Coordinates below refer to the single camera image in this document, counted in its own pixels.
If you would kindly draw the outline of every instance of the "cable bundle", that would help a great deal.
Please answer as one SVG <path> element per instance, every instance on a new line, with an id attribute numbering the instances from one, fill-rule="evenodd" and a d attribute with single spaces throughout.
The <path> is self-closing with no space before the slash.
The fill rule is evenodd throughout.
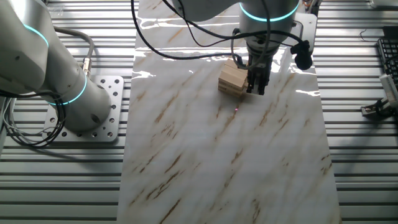
<path id="1" fill-rule="evenodd" d="M 36 93 L 31 95 L 18 95 L 13 94 L 5 91 L 0 90 L 0 96 L 5 97 L 4 103 L 2 106 L 3 111 L 3 126 L 6 127 L 6 131 L 8 135 L 18 144 L 22 146 L 29 146 L 33 148 L 43 148 L 51 144 L 55 138 L 60 134 L 61 130 L 65 126 L 65 118 L 66 118 L 66 111 L 65 105 L 63 104 L 62 100 L 60 99 L 60 95 L 55 93 L 47 92 L 47 93 Z M 13 108 L 16 99 L 18 98 L 31 98 L 35 96 L 51 96 L 54 99 L 55 107 L 57 110 L 58 120 L 54 127 L 47 128 L 43 131 L 38 133 L 27 133 L 20 130 L 14 121 L 13 116 Z M 47 133 L 47 137 L 41 141 L 29 139 L 27 136 L 35 136 L 42 133 Z"/>

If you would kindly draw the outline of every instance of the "keyboard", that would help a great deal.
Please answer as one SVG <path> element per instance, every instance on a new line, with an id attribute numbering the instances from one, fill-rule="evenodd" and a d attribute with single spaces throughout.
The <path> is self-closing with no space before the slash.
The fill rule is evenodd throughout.
<path id="1" fill-rule="evenodd" d="M 379 39 L 377 48 L 385 73 L 379 77 L 381 84 L 390 106 L 398 108 L 398 39 Z"/>
<path id="2" fill-rule="evenodd" d="M 381 56 L 384 72 L 392 75 L 394 83 L 398 84 L 398 39 L 379 39 L 377 46 Z"/>

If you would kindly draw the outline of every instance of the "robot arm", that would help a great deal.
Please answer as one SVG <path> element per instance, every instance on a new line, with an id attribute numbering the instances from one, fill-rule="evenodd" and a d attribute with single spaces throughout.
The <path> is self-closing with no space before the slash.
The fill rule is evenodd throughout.
<path id="1" fill-rule="evenodd" d="M 0 89 L 36 91 L 45 79 L 48 43 L 19 20 L 8 1 L 0 5 L 0 30 L 6 30 L 0 35 Z"/>
<path id="2" fill-rule="evenodd" d="M 267 21 L 266 10 L 263 7 L 264 1 L 269 11 L 270 21 Z M 173 0 L 178 13 L 190 21 L 204 21 L 215 17 L 233 4 L 239 3 L 241 12 L 239 16 L 239 30 L 241 33 L 252 33 L 267 30 L 267 23 L 271 23 L 271 30 L 291 33 L 295 20 L 301 18 L 305 22 L 302 25 L 301 33 L 308 42 L 301 42 L 291 48 L 293 54 L 297 54 L 295 61 L 298 68 L 308 69 L 312 65 L 311 53 L 313 40 L 315 39 L 315 28 L 317 18 L 309 14 L 297 14 L 301 0 Z M 248 70 L 248 93 L 252 92 L 255 85 L 258 85 L 258 93 L 264 94 L 268 85 L 271 73 L 272 58 L 278 51 L 279 45 L 287 38 L 286 35 L 271 34 L 268 48 L 265 49 L 266 35 L 246 37 L 246 45 L 249 52 Z"/>

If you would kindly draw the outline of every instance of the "metal bracket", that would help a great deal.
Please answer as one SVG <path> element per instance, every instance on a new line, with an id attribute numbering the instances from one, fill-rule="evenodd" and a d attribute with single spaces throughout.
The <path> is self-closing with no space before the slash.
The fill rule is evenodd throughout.
<path id="1" fill-rule="evenodd" d="M 317 31 L 318 18 L 314 14 L 306 14 L 297 12 L 294 21 L 302 25 L 302 33 L 300 37 L 302 40 L 310 42 L 310 53 L 313 52 L 313 46 L 315 43 L 315 33 Z"/>
<path id="2" fill-rule="evenodd" d="M 60 135 L 54 142 L 113 142 L 118 138 L 119 120 L 123 98 L 124 80 L 123 77 L 113 75 L 93 75 L 91 80 L 102 86 L 111 96 L 111 112 L 104 123 L 96 129 L 82 133 L 74 133 L 67 128 L 63 128 Z M 49 106 L 45 118 L 44 129 L 54 127 L 57 113 Z M 43 138 L 47 137 L 47 132 L 43 133 Z"/>
<path id="3" fill-rule="evenodd" d="M 373 120 L 386 119 L 393 115 L 391 111 L 392 108 L 387 98 L 383 98 L 375 104 L 361 107 L 362 116 Z"/>

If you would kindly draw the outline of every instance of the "metal slatted table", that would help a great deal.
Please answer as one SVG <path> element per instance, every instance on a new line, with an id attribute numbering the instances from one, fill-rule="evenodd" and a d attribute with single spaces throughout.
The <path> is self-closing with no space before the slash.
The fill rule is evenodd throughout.
<path id="1" fill-rule="evenodd" d="M 25 149 L 6 138 L 0 160 L 3 224 L 115 224 L 126 136 L 136 31 L 127 0 L 50 1 L 53 23 L 93 37 L 94 75 L 124 77 L 119 141 L 113 145 L 52 147 L 66 161 Z M 324 0 L 314 61 L 344 224 L 398 222 L 398 147 L 395 121 L 375 123 L 359 107 L 384 97 L 375 42 L 398 12 L 376 11 L 368 1 Z M 359 38 L 361 31 L 366 41 Z M 87 44 L 60 38 L 77 60 Z M 15 117 L 27 131 L 43 128 L 47 104 L 17 102 Z"/>

